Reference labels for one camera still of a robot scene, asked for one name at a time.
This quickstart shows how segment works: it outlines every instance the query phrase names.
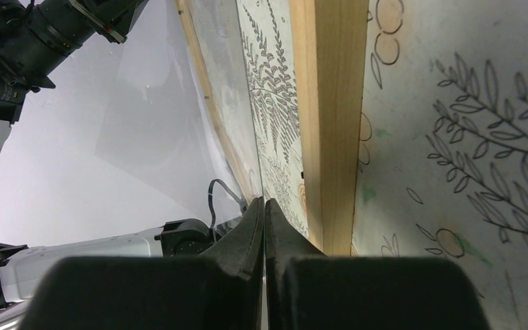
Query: black cable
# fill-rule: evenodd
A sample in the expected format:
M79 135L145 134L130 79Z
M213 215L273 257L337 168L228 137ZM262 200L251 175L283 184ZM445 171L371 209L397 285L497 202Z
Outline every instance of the black cable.
M33 10L33 8L35 8L35 0L31 0L31 2L29 2L27 7L25 8L25 14L23 14L23 18L29 16L29 14L31 14L31 11Z
M230 187L228 187L228 185L225 182L221 181L220 179L211 180L209 188L208 188L208 206L211 212L210 229L213 233L214 242L217 240L216 234L215 234L215 210L213 208L213 187L216 182L228 193L229 196L231 196L236 201L236 203L238 203L238 205L240 205L240 210L242 211L242 213L243 213L243 206L244 206L244 200L238 197L238 195L234 194L234 192L230 189Z

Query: white wall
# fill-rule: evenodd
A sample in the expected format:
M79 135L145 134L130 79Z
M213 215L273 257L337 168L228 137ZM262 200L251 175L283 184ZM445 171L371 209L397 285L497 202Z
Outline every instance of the white wall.
M149 1L124 45L88 40L50 75L57 89L28 96L5 143L0 242L57 245L188 217L209 223L209 181L233 180L193 74L171 0ZM222 189L214 195L218 222L239 215Z

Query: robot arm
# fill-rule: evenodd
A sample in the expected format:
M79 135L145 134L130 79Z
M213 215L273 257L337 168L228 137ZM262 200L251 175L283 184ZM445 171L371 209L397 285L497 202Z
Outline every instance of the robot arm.
M0 0L0 152L21 115L25 95L55 88L47 77L95 32L123 43L148 0L45 0L23 7ZM57 247L0 244L0 309L30 299L39 281L68 256L198 254L215 241L203 222L188 219L136 234Z

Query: wood grain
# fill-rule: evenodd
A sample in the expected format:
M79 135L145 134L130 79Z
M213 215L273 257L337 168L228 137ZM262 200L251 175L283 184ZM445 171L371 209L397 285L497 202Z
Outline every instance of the wood grain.
M290 0L309 239L350 255L368 0Z
M225 155L225 158L230 164L232 172L238 181L242 195L246 198L246 200L251 201L253 198L258 196L256 196L252 191L252 186L250 185L250 176L243 170L241 159L239 158L235 148L233 147L233 144L230 141L229 135L226 132L226 128L221 122L221 118L213 98L213 91L208 70L204 61L204 56L201 53L201 46L193 25L193 18L191 17L189 4L187 0L174 1L175 5L177 6L177 10L179 11L179 18L187 39L189 53L192 57L195 71L197 72L197 79L199 80L199 84L203 90L203 98L205 99L215 134L219 139L223 149L223 154Z

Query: wooden frame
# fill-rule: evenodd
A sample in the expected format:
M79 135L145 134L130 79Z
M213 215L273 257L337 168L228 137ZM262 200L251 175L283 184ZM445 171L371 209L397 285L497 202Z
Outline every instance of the wooden frame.
M350 255L369 0L290 0L309 239Z

